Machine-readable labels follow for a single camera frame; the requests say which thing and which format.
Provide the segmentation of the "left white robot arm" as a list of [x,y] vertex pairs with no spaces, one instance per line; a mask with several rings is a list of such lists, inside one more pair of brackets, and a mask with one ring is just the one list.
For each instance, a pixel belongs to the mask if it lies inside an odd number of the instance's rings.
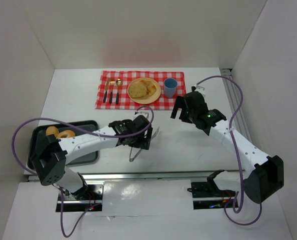
[[68,164],[85,155],[119,146],[148,150],[152,124],[142,114],[133,120],[113,121],[90,133],[68,138],[45,136],[36,145],[31,162],[42,186],[58,185],[80,200],[91,191],[83,176]]

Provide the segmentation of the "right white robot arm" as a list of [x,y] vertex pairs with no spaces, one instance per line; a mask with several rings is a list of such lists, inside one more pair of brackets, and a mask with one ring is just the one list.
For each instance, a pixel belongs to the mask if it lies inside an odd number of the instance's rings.
[[208,185],[214,190],[244,190],[247,197],[256,204],[264,202],[284,186],[284,162],[275,155],[255,147],[217,109],[209,110],[203,95],[198,91],[178,96],[171,118],[181,110],[180,120],[194,124],[199,130],[218,142],[233,154],[238,154],[242,173],[218,170],[207,177]]

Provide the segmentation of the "oval bread slice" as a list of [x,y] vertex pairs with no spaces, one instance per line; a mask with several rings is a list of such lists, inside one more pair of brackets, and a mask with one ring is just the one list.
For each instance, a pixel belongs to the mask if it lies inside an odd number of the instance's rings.
[[128,87],[128,94],[131,98],[144,97],[148,92],[147,87],[141,82],[132,83]]

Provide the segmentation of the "round flower-shaped bread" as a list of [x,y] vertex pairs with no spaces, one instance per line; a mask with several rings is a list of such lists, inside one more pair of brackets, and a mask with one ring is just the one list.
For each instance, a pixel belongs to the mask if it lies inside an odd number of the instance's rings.
[[147,89],[146,96],[152,96],[157,90],[156,86],[151,80],[142,79],[140,83],[143,84]]

